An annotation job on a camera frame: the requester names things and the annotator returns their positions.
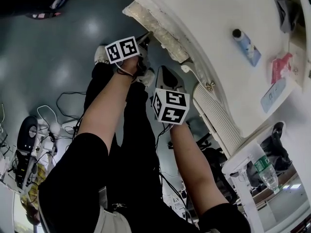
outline black cable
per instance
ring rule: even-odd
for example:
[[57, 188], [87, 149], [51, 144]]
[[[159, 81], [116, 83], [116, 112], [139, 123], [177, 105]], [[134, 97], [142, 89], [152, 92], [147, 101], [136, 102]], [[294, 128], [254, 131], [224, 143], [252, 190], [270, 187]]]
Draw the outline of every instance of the black cable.
[[81, 123], [82, 118], [83, 118], [83, 116], [84, 116], [84, 113], [85, 113], [85, 112], [83, 112], [82, 116], [80, 117], [80, 119], [79, 119], [78, 122], [76, 123], [76, 126], [73, 127], [73, 128], [74, 128], [74, 132], [73, 132], [73, 135], [72, 135], [72, 140], [74, 140], [75, 136], [77, 135], [77, 133], [78, 133], [78, 131], [79, 131], [80, 126], [78, 127], [78, 125], [79, 125], [79, 123]]
[[16, 171], [16, 168], [14, 167], [14, 162], [16, 163], [16, 166], [17, 166], [17, 161], [16, 161], [16, 152], [15, 152], [15, 155], [14, 155], [14, 161], [12, 162], [12, 166], [11, 168], [8, 170], [8, 173], [13, 171], [15, 173]]
[[43, 128], [43, 129], [40, 129], [40, 130], [38, 130], [38, 131], [41, 131], [41, 130], [46, 130], [46, 129], [48, 129], [49, 127], [46, 127], [46, 128]]
[[123, 72], [120, 68], [117, 69], [117, 73], [121, 74], [121, 75], [126, 75], [126, 76], [130, 76], [133, 78], [133, 80], [135, 79], [135, 77], [129, 73]]
[[37, 198], [38, 198], [38, 195], [35, 197], [35, 199], [33, 201], [29, 202], [29, 204], [32, 204], [33, 202], [35, 202]]
[[27, 187], [30, 186], [31, 184], [36, 184], [37, 186], [39, 186], [36, 182], [30, 182], [28, 185], [26, 185]]
[[56, 162], [56, 160], [54, 159], [54, 157], [51, 155], [51, 153], [48, 153], [51, 157], [52, 157], [52, 159], [55, 161], [55, 165], [57, 164], [57, 162]]
[[41, 146], [41, 143], [46, 139], [46, 138], [48, 138], [49, 137], [49, 135], [47, 135], [46, 137], [44, 137], [40, 142], [39, 142], [39, 144], [38, 144], [38, 147], [37, 147], [37, 149], [39, 149], [40, 148], [40, 146]]
[[64, 130], [66, 131], [66, 133], [67, 133], [67, 134], [71, 134], [71, 135], [72, 135], [73, 133], [69, 133], [69, 132], [66, 130], [66, 128], [72, 128], [72, 129], [73, 129], [73, 131], [74, 131], [74, 127], [71, 127], [71, 126], [66, 126], [66, 127], [64, 128]]
[[178, 191], [175, 189], [175, 187], [173, 187], [173, 185], [164, 177], [164, 175], [162, 173], [160, 173], [160, 176], [166, 181], [166, 183], [169, 185], [169, 187], [176, 193], [176, 195], [181, 199], [181, 201], [183, 202], [185, 208], [186, 207], [186, 204], [183, 200], [183, 198], [180, 196], [180, 194], [178, 193]]
[[34, 172], [34, 166], [37, 165], [37, 163], [39, 162], [39, 160], [40, 160], [44, 155], [46, 155], [46, 154], [50, 154], [50, 153], [49, 153], [49, 152], [45, 152], [45, 153], [42, 154], [41, 157], [34, 163], [33, 168], [32, 168], [32, 170], [31, 170], [32, 173]]
[[57, 108], [59, 109], [60, 113], [65, 116], [65, 117], [70, 117], [72, 119], [75, 119], [75, 120], [79, 120], [79, 118], [76, 118], [74, 117], [73, 115], [67, 115], [65, 114], [59, 107], [58, 105], [58, 101], [60, 100], [60, 98], [63, 96], [63, 95], [73, 95], [73, 94], [80, 94], [80, 95], [86, 95], [86, 92], [63, 92], [61, 95], [59, 95], [59, 97], [57, 98], [56, 100], [56, 106]]
[[[161, 165], [160, 165], [160, 159], [159, 159], [159, 155], [157, 153], [157, 147], [158, 147], [158, 144], [159, 144], [159, 139], [160, 139], [160, 136], [162, 136], [166, 130], [169, 128], [170, 125], [168, 125], [166, 128], [164, 126], [164, 123], [162, 123], [163, 125], [163, 130], [160, 132], [160, 134], [157, 136], [157, 140], [156, 140], [156, 144], [155, 144], [155, 152], [156, 152], [156, 155], [157, 155], [157, 159], [158, 159], [158, 162], [159, 162], [159, 172], [162, 173], [162, 170], [161, 170]], [[163, 188], [163, 178], [161, 177], [161, 188]]]
[[68, 136], [61, 136], [60, 138], [56, 138], [55, 140], [60, 140], [60, 139], [70, 139], [71, 140], [71, 137], [68, 137]]
[[[186, 209], [188, 209], [189, 199], [188, 199], [188, 193], [186, 197]], [[188, 222], [188, 213], [186, 213], [186, 221]]]
[[7, 154], [8, 151], [11, 151], [11, 152], [13, 153], [13, 151], [10, 150], [11, 147], [7, 147], [7, 146], [5, 146], [5, 147], [6, 147], [8, 150], [3, 154], [3, 156], [5, 156], [5, 155]]

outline white panel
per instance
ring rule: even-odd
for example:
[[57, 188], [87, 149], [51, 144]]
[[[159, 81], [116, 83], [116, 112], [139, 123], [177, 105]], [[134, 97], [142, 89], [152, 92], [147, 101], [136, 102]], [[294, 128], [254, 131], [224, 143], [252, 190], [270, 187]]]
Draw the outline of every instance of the white panel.
[[238, 128], [231, 122], [223, 107], [209, 95], [201, 84], [195, 88], [193, 99], [199, 104], [232, 155], [245, 142]]
[[[296, 86], [288, 79], [272, 108], [268, 113], [263, 111], [260, 100], [271, 87], [269, 61], [280, 51], [288, 51], [289, 43], [289, 36], [280, 30], [274, 0], [137, 1], [182, 44], [200, 81], [205, 85], [214, 80], [217, 98], [243, 137], [260, 127]], [[232, 39], [235, 28], [243, 30], [261, 52], [256, 67], [249, 64]]]

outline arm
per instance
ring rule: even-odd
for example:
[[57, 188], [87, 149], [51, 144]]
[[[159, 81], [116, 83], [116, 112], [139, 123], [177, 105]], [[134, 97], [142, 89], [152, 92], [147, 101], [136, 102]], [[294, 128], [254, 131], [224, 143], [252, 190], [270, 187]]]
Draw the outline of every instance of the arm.
[[[135, 74], [138, 57], [124, 61], [122, 68]], [[129, 75], [114, 74], [107, 86], [96, 97], [87, 109], [78, 134], [92, 133], [101, 138], [110, 152], [113, 135], [116, 131], [120, 115], [125, 106], [125, 100], [132, 82]]]
[[209, 163], [187, 124], [175, 125], [171, 138], [178, 169], [198, 216], [216, 205], [228, 203], [218, 190]]

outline electrical wire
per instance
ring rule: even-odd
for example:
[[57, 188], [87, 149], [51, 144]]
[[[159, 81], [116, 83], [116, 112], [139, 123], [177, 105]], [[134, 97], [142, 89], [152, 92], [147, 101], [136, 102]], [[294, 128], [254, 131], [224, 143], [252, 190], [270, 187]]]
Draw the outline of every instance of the electrical wire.
[[40, 114], [40, 112], [39, 112], [39, 109], [41, 109], [41, 108], [43, 108], [43, 107], [47, 107], [47, 108], [49, 108], [49, 109], [53, 112], [53, 114], [54, 114], [54, 116], [55, 116], [55, 119], [56, 119], [56, 122], [58, 123], [58, 121], [57, 121], [57, 116], [56, 116], [54, 110], [52, 110], [52, 108], [51, 108], [50, 106], [48, 106], [48, 105], [39, 106], [39, 107], [37, 108], [37, 112], [38, 112], [39, 116], [47, 123], [48, 127], [50, 127], [49, 123], [47, 122], [46, 119], [43, 118], [43, 116], [42, 116], [42, 115]]
[[33, 164], [33, 167], [32, 167], [32, 169], [31, 169], [31, 172], [32, 172], [33, 174], [34, 174], [35, 165], [37, 165], [38, 162], [41, 160], [41, 158], [42, 158], [44, 155], [46, 155], [46, 154], [49, 154], [50, 156], [52, 156], [51, 153], [49, 153], [49, 152], [45, 152], [44, 154], [42, 154], [41, 157]]
[[56, 138], [55, 140], [60, 140], [60, 139], [70, 139], [71, 140], [71, 137], [68, 137], [68, 136], [61, 136], [60, 138]]
[[5, 114], [4, 114], [4, 106], [3, 106], [3, 103], [1, 104], [2, 105], [2, 111], [3, 111], [3, 119], [1, 121], [1, 123], [4, 121], [4, 117], [5, 117]]
[[[169, 124], [167, 127], [164, 127], [164, 123], [162, 123], [162, 124], [163, 124], [163, 128], [164, 128], [164, 129], [163, 129], [163, 131], [158, 135], [157, 140], [156, 140], [156, 144], [155, 144], [155, 151], [156, 151], [156, 155], [157, 155], [157, 156], [158, 156], [157, 147], [158, 147], [158, 143], [159, 143], [160, 137], [161, 137], [164, 133], [166, 133], [168, 130], [170, 130], [170, 129], [173, 127], [173, 125], [170, 125], [170, 124]], [[178, 191], [176, 190], [176, 188], [164, 177], [163, 173], [166, 173], [166, 172], [162, 172], [162, 171], [161, 171], [160, 160], [159, 160], [159, 169], [160, 169], [159, 175], [161, 176], [161, 186], [163, 187], [163, 179], [164, 179], [164, 180], [166, 181], [167, 185], [174, 191], [174, 193], [175, 193], [175, 194], [179, 197], [179, 199], [183, 202], [183, 204], [184, 204], [184, 206], [185, 206], [185, 212], [189, 214], [190, 219], [191, 219], [191, 222], [192, 222], [192, 224], [194, 224], [194, 222], [193, 222], [193, 220], [192, 220], [192, 217], [191, 217], [191, 214], [190, 214], [189, 210], [187, 209], [187, 206], [186, 206], [186, 204], [185, 204], [183, 198], [180, 196], [180, 194], [178, 193]]]
[[69, 132], [66, 130], [66, 128], [72, 128], [72, 130], [74, 131], [74, 128], [73, 128], [73, 127], [71, 127], [71, 126], [66, 126], [66, 127], [64, 128], [64, 130], [66, 131], [67, 134], [71, 134], [71, 135], [74, 134], [74, 133], [69, 133]]
[[52, 159], [55, 161], [55, 165], [57, 164], [56, 160], [54, 159], [54, 157], [49, 153], [49, 155], [52, 157]]
[[[27, 185], [27, 187], [30, 186], [31, 184], [36, 184], [37, 187], [39, 187], [39, 185], [38, 185], [36, 182], [30, 182], [30, 183]], [[37, 197], [38, 197], [38, 195], [35, 197], [35, 199], [34, 199], [33, 201], [29, 202], [29, 204], [32, 204], [33, 202], [35, 202], [36, 199], [37, 199]]]
[[72, 135], [72, 140], [74, 140], [75, 136], [77, 135], [77, 133], [79, 131], [79, 127], [80, 126], [78, 126], [78, 125], [79, 125], [79, 123], [81, 123], [83, 116], [84, 116], [84, 112], [83, 112], [82, 116], [80, 117], [80, 119], [77, 121], [76, 126], [73, 127], [74, 128], [74, 132], [73, 132], [73, 135]]
[[179, 177], [179, 175], [175, 175], [175, 176], [172, 176], [172, 175], [169, 175], [167, 172], [161, 172], [161, 173], [166, 173], [168, 176], [174, 178], [174, 177]]
[[128, 75], [128, 76], [131, 76], [133, 79], [135, 78], [133, 74], [125, 71], [124, 69], [121, 68], [121, 66], [118, 65], [118, 63], [116, 63], [116, 66], [118, 68], [117, 72], [121, 75]]
[[46, 130], [46, 129], [48, 129], [49, 127], [45, 127], [45, 128], [43, 128], [43, 129], [40, 129], [40, 130], [38, 130], [38, 131], [41, 131], [41, 130]]
[[39, 149], [40, 148], [40, 146], [41, 146], [41, 143], [46, 139], [46, 138], [48, 138], [49, 137], [49, 135], [47, 135], [46, 137], [44, 137], [40, 142], [39, 142], [39, 144], [38, 144], [38, 147], [37, 147], [37, 149]]
[[190, 220], [191, 220], [191, 223], [194, 225], [194, 221], [193, 221], [193, 219], [192, 219], [192, 216], [191, 216], [191, 214], [190, 214], [190, 211], [189, 211], [187, 208], [185, 208], [185, 212], [189, 215]]
[[7, 147], [6, 145], [5, 145], [4, 147], [6, 147], [8, 150], [3, 154], [3, 156], [5, 156], [5, 155], [7, 154], [8, 151], [11, 151], [11, 152], [13, 153], [13, 151], [10, 150], [11, 147]]
[[63, 115], [63, 116], [65, 116], [65, 117], [70, 117], [70, 118], [72, 118], [72, 119], [75, 119], [75, 120], [79, 120], [79, 118], [77, 118], [77, 117], [75, 117], [75, 116], [73, 116], [73, 115], [67, 115], [67, 114], [65, 114], [62, 110], [61, 110], [61, 108], [59, 107], [59, 105], [58, 105], [58, 101], [60, 100], [60, 98], [63, 96], [63, 95], [73, 95], [73, 94], [80, 94], [80, 95], [86, 95], [86, 92], [63, 92], [61, 95], [59, 95], [59, 97], [57, 98], [57, 100], [56, 100], [56, 106], [57, 106], [57, 108], [59, 109], [59, 111], [60, 111], [60, 113]]

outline concrete floor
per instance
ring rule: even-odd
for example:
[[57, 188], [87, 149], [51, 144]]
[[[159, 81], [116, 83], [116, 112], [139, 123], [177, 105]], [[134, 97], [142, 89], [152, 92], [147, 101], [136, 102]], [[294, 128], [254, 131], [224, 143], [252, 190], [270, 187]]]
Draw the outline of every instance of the concrete floor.
[[[69, 0], [59, 17], [43, 21], [24, 16], [2, 19], [0, 22], [0, 101], [4, 103], [4, 127], [9, 134], [10, 146], [16, 144], [23, 119], [28, 115], [38, 117], [36, 108], [49, 105], [57, 114], [60, 124], [70, 121], [60, 114], [55, 102], [62, 92], [86, 91], [94, 68], [94, 53], [102, 43], [111, 43], [129, 36], [139, 36], [146, 30], [135, 20], [122, 14], [132, 0]], [[176, 71], [185, 82], [187, 92], [192, 94], [196, 78], [180, 69], [161, 45], [153, 41], [149, 45], [151, 67], [157, 72], [161, 65]], [[148, 88], [150, 96], [154, 86]], [[65, 113], [81, 115], [84, 96], [68, 96], [59, 104]], [[48, 109], [40, 110], [51, 122], [55, 121]], [[163, 129], [154, 119], [151, 103], [147, 114], [157, 136]], [[191, 104], [188, 114], [191, 127], [197, 138], [208, 132]], [[123, 119], [117, 130], [118, 142], [122, 141]], [[167, 149], [169, 133], [161, 137], [158, 145], [162, 171], [178, 189], [180, 178], [173, 156]], [[60, 159], [69, 140], [59, 140]], [[164, 194], [172, 191], [164, 186]]]

